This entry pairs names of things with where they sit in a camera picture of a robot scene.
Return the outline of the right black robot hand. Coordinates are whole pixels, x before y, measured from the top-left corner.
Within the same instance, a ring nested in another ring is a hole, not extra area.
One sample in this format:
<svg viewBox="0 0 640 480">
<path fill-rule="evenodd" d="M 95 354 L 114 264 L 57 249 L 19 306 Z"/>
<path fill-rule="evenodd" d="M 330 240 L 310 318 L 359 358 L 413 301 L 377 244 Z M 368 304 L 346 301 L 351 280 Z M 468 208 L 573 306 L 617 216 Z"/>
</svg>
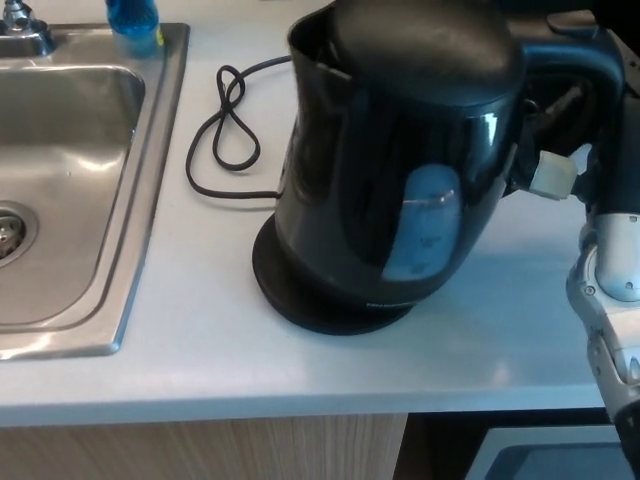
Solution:
<svg viewBox="0 0 640 480">
<path fill-rule="evenodd" d="M 639 211 L 639 53 L 589 10 L 512 15 L 524 50 L 525 142 L 506 192 L 533 185 L 539 156 L 592 147 L 571 187 L 593 214 Z"/>
</svg>

